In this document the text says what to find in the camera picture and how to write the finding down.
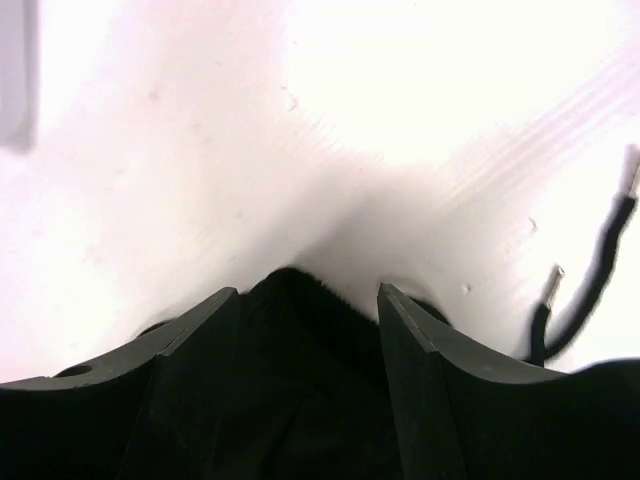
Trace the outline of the black trousers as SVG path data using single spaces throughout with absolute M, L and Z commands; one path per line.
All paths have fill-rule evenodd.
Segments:
M 379 322 L 292 269 L 237 293 L 210 479 L 407 479 Z M 558 373 L 547 410 L 565 468 L 552 479 L 637 478 L 638 362 Z

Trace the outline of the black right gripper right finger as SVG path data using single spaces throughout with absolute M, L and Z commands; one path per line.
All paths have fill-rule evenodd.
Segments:
M 407 479 L 552 479 L 565 462 L 548 412 L 561 374 L 498 353 L 390 284 L 378 312 Z

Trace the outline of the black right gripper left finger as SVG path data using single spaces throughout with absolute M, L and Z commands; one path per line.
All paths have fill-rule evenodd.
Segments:
M 1 386 L 4 479 L 210 479 L 238 293 L 53 377 Z

